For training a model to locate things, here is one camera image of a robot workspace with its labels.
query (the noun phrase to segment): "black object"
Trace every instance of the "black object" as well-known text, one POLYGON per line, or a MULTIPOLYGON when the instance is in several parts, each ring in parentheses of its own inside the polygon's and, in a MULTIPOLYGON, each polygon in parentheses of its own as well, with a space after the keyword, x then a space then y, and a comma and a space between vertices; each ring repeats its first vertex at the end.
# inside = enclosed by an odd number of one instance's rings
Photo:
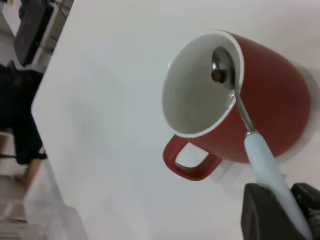
POLYGON ((259 184, 244 188, 241 226, 244 240, 305 240, 274 194, 259 184))
POLYGON ((320 240, 320 191, 306 183, 296 183, 291 191, 309 223, 314 239, 320 240))
POLYGON ((43 4, 41 0, 29 0, 23 11, 25 13, 14 41, 14 50, 20 64, 25 67, 32 63, 40 47, 54 8, 43 4))
POLYGON ((15 157, 21 165, 46 157, 39 154, 43 143, 31 114, 42 78, 33 70, 17 70, 13 61, 8 67, 0 65, 0 129, 13 130, 15 157))

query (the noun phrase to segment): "mug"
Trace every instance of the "mug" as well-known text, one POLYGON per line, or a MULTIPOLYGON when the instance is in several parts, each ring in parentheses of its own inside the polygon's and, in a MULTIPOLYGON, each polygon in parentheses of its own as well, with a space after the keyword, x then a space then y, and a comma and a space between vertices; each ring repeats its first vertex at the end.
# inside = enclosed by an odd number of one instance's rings
POLYGON ((247 129, 234 91, 211 77, 217 47, 229 52, 245 108, 275 157, 298 140, 311 111, 304 77, 286 58, 233 33, 201 34, 169 64, 162 94, 164 117, 175 135, 164 150, 164 162, 172 172, 192 181, 208 177, 222 159, 249 163, 244 145, 247 129), (196 167, 176 162, 188 143, 209 153, 196 167))

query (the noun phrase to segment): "light blue handle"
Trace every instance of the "light blue handle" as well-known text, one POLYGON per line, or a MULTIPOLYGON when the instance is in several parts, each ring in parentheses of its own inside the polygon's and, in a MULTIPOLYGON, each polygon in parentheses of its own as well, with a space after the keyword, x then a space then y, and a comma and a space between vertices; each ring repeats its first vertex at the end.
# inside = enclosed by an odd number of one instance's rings
POLYGON ((295 228, 307 240, 312 240, 310 227, 265 139, 254 132, 245 138, 244 145, 257 182, 273 192, 295 228))

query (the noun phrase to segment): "white table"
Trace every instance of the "white table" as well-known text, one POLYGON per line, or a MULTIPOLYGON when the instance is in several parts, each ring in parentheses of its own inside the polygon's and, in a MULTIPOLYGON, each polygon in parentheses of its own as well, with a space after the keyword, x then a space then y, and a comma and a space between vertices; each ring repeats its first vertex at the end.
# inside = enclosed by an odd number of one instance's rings
MULTIPOLYGON (((162 114, 168 64, 187 41, 223 29, 317 80, 319 12, 316 0, 75 1, 32 112, 64 202, 77 209, 89 238, 243 239, 250 166, 225 161, 191 182, 163 162, 173 136, 162 114)), ((290 185, 320 189, 319 83, 309 85, 311 122, 279 160, 290 185)), ((190 146, 179 159, 194 166, 205 155, 190 146)))

